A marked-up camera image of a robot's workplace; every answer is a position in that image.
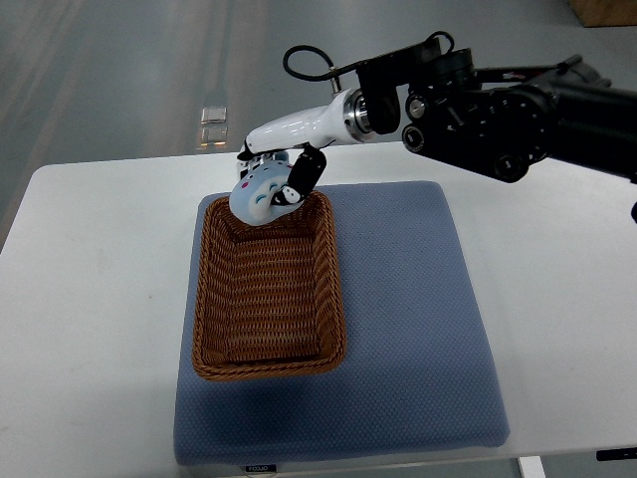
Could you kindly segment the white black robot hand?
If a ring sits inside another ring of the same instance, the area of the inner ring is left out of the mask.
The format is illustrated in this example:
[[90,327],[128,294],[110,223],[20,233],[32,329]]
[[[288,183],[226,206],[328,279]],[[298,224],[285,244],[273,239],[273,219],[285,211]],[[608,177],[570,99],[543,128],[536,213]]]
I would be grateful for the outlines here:
[[334,142],[356,144],[373,138],[362,92],[337,93],[327,106],[303,110],[267,122],[247,134],[238,159],[257,157],[299,148],[300,164],[291,169],[287,183],[277,191],[271,203],[276,206],[298,204],[305,200],[325,168],[320,152]]

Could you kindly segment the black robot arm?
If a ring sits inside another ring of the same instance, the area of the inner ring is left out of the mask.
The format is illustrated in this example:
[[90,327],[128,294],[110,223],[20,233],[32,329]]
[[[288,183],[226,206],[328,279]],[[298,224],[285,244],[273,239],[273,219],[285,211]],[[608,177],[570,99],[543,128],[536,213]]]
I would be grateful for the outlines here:
[[365,127],[506,183],[546,157],[636,180],[636,95],[578,55],[551,66],[477,69],[470,50],[429,40],[345,67]]

